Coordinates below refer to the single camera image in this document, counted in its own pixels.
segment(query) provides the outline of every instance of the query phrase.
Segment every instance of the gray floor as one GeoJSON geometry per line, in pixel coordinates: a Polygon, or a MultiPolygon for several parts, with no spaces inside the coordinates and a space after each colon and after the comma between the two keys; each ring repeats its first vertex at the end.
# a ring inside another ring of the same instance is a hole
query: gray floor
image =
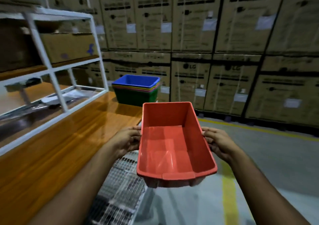
{"type": "MultiPolygon", "coordinates": [[[[319,224],[318,141],[309,140],[309,136],[303,134],[296,138],[267,133],[269,130],[277,131],[271,129],[262,132],[212,122],[200,124],[224,129],[281,194],[311,224],[319,224]]],[[[134,224],[228,225],[225,222],[222,178],[221,172],[218,172],[196,187],[148,189],[134,224]]],[[[233,182],[239,214],[237,224],[255,224],[240,187],[235,180],[233,182]]]]}

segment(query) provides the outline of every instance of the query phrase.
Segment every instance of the hand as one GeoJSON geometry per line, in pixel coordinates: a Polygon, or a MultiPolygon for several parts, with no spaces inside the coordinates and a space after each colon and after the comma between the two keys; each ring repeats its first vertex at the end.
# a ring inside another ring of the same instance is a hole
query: hand
{"type": "Polygon", "coordinates": [[[227,163],[236,152],[241,151],[224,130],[208,127],[202,127],[202,130],[211,150],[227,163]]]}
{"type": "Polygon", "coordinates": [[[122,158],[128,152],[138,150],[141,139],[141,127],[133,126],[118,131],[108,143],[114,146],[117,158],[122,158]]]}

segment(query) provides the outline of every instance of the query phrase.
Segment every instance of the concrete floor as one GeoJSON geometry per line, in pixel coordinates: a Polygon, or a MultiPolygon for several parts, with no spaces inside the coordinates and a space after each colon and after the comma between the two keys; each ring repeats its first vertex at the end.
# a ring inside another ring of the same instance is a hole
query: concrete floor
{"type": "MultiPolygon", "coordinates": [[[[201,119],[225,130],[311,224],[319,224],[319,139],[274,129],[201,119]]],[[[134,225],[255,224],[236,180],[215,157],[218,173],[196,187],[148,189],[134,225]]]]}

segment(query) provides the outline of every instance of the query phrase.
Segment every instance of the warehouse wall of boxes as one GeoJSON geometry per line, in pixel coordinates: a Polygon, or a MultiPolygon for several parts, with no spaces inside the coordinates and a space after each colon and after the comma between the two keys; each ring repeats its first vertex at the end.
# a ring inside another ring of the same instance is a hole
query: warehouse wall of boxes
{"type": "MultiPolygon", "coordinates": [[[[319,127],[319,0],[47,0],[94,16],[108,85],[161,77],[159,102],[319,127]]],[[[85,21],[60,32],[88,33],[85,21]]],[[[98,64],[76,70],[102,86],[98,64]]]]}

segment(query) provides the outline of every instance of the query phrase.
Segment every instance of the yellow floor line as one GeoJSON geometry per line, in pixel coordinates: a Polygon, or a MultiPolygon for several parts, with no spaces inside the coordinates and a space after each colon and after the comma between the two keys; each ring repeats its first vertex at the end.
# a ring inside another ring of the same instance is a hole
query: yellow floor line
{"type": "Polygon", "coordinates": [[[221,161],[225,225],[239,225],[235,177],[230,166],[221,161]]]}
{"type": "Polygon", "coordinates": [[[261,129],[261,128],[252,128],[252,127],[241,126],[241,125],[236,125],[236,124],[227,123],[227,122],[216,122],[216,121],[206,120],[206,119],[202,119],[202,118],[198,118],[198,120],[201,121],[201,122],[210,122],[210,123],[221,124],[221,125],[226,125],[226,126],[244,128],[244,129],[258,131],[258,132],[276,134],[276,135],[281,135],[281,136],[286,136],[286,137],[291,137],[291,138],[300,138],[300,139],[307,140],[307,141],[317,141],[317,142],[319,142],[319,138],[306,137],[306,136],[301,136],[301,135],[292,134],[292,133],[279,132],[279,131],[277,132],[277,131],[261,129]]]}

